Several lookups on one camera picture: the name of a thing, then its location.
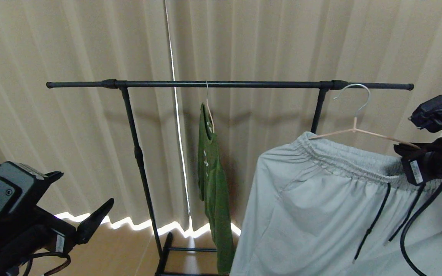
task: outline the curtain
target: curtain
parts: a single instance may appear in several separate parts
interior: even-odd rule
[[[0,2],[0,162],[63,171],[39,205],[149,219],[120,91],[47,81],[171,80],[163,2]],[[158,227],[188,227],[173,89],[130,89]]]
[[[372,90],[358,127],[403,140],[432,141],[407,120],[442,94],[442,1],[167,0],[173,64],[179,80],[414,83],[413,91]],[[179,89],[194,229],[207,222],[198,200],[196,149],[206,89]],[[209,89],[232,220],[241,225],[258,156],[309,131],[317,89]],[[330,91],[318,133],[350,128],[363,89]],[[330,139],[383,154],[387,140]]]

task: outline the green shirt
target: green shirt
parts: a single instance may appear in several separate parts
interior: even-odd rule
[[[204,210],[218,250],[218,273],[228,274],[235,255],[228,182],[219,162],[218,141],[212,133],[212,122],[204,104],[200,106],[198,177],[200,199],[205,201]]]

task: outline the metal hanger hook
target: metal hanger hook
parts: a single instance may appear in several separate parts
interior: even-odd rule
[[[342,90],[340,91],[340,93],[335,96],[333,99],[337,99],[338,97],[340,97],[340,95],[342,95],[342,93],[344,92],[345,89],[348,89],[349,87],[352,86],[360,86],[364,89],[366,89],[366,91],[368,91],[368,98],[366,99],[366,102],[364,103],[364,105],[362,107],[360,107],[358,110],[356,110],[356,113],[354,114],[354,117],[358,117],[358,113],[369,103],[369,99],[371,97],[371,91],[369,90],[369,88],[366,85],[363,84],[349,84],[348,86],[345,86],[344,88],[342,88]]]

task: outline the clothes hanger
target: clothes hanger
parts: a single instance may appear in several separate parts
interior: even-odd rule
[[[334,131],[334,132],[331,132],[331,133],[326,133],[326,134],[322,134],[322,135],[317,135],[317,136],[310,137],[310,138],[308,138],[308,139],[312,140],[312,139],[316,139],[316,138],[322,138],[322,137],[326,137],[326,136],[336,135],[336,134],[340,134],[340,133],[347,133],[347,132],[353,132],[353,133],[360,132],[360,133],[366,133],[366,134],[369,134],[369,135],[372,135],[372,136],[376,136],[376,137],[385,138],[385,139],[387,139],[387,140],[392,140],[392,141],[395,141],[395,142],[398,142],[398,143],[402,143],[402,144],[405,144],[405,145],[409,145],[409,146],[411,146],[411,147],[413,147],[413,148],[420,149],[420,147],[418,147],[418,146],[416,146],[416,145],[414,145],[414,144],[412,144],[412,143],[409,143],[409,142],[406,142],[406,141],[400,140],[400,139],[396,139],[396,138],[389,137],[389,136],[385,136],[385,135],[381,135],[381,134],[378,134],[378,133],[374,133],[374,132],[370,132],[370,131],[365,131],[365,130],[362,130],[362,129],[358,129],[358,128],[356,127],[356,124],[357,124],[357,122],[358,122],[358,113],[359,113],[359,111],[361,111],[361,110],[362,110],[362,109],[363,109],[363,108],[369,103],[369,99],[370,99],[370,97],[371,97],[371,91],[369,90],[369,88],[366,87],[366,86],[364,86],[363,84],[349,84],[348,86],[345,86],[345,87],[342,89],[342,91],[340,91],[340,93],[339,93],[335,98],[333,98],[333,99],[335,100],[335,99],[337,99],[338,97],[340,97],[340,95],[342,95],[342,93],[344,92],[344,90],[346,90],[346,89],[348,89],[349,87],[352,87],[352,86],[360,86],[360,87],[366,89],[366,91],[368,92],[368,98],[367,98],[367,100],[366,100],[366,103],[365,103],[362,107],[360,107],[358,110],[356,110],[356,113],[354,114],[354,126],[353,126],[352,128],[350,128],[350,129],[339,130],[339,131]]]
[[[213,129],[211,132],[214,133],[214,120],[213,120],[213,115],[211,114],[211,109],[209,108],[209,85],[207,84],[207,80],[206,80],[206,106],[207,106],[207,112],[209,113],[209,117],[211,118],[211,124],[213,125]]]

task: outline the black metal clothing rack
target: black metal clothing rack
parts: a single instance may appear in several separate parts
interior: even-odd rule
[[[217,88],[272,88],[272,89],[319,89],[318,99],[315,107],[315,113],[313,115],[312,130],[316,133],[320,115],[322,112],[323,102],[325,96],[329,90],[340,90],[349,84],[363,84],[369,89],[400,89],[400,90],[412,90],[413,84],[384,84],[384,83],[366,83],[366,82],[344,82],[343,80],[332,80],[328,82],[183,82],[183,81],[166,81],[166,82],[153,82],[153,81],[126,81],[126,80],[103,80],[101,82],[47,82],[47,87],[104,87],[107,89],[119,89],[122,92],[124,103],[127,112],[127,118],[129,121],[130,132],[134,143],[134,156],[139,167],[142,185],[144,188],[144,194],[146,197],[146,203],[148,206],[149,217],[151,218],[151,224],[153,227],[153,233],[156,241],[156,247],[158,249],[158,255],[160,260],[158,262],[158,268],[156,269],[155,276],[215,276],[217,274],[185,274],[176,272],[166,272],[165,266],[168,260],[168,254],[170,251],[195,251],[195,252],[216,252],[215,248],[182,248],[172,246],[173,233],[170,232],[167,235],[165,245],[161,247],[160,236],[158,235],[158,227],[156,225],[155,214],[153,210],[153,204],[151,201],[151,194],[149,193],[148,180],[146,178],[146,171],[144,170],[144,159],[142,149],[137,139],[137,132],[135,130],[135,121],[130,105],[129,87],[217,87]]]

